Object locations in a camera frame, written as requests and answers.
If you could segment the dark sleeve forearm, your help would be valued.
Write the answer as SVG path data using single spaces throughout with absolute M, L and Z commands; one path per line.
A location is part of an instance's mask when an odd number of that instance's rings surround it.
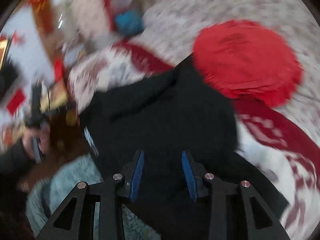
M 25 176 L 34 161 L 27 155 L 22 139 L 1 155 L 1 210 L 17 199 L 17 184 Z

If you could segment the person's left hand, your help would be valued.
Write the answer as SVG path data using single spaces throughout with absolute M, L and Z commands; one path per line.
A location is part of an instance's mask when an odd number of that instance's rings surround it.
M 50 151 L 50 127 L 44 125 L 40 129 L 26 129 L 22 142 L 27 156 L 39 163 L 41 154 L 47 154 Z

